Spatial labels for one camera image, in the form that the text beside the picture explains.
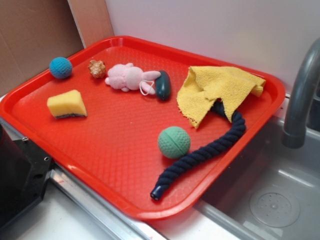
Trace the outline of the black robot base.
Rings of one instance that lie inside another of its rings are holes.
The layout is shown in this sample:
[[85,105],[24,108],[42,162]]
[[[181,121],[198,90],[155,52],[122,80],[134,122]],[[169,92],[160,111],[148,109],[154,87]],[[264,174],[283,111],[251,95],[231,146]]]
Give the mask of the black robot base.
[[0,230],[3,231],[45,195],[52,157],[32,140],[13,140],[0,127]]

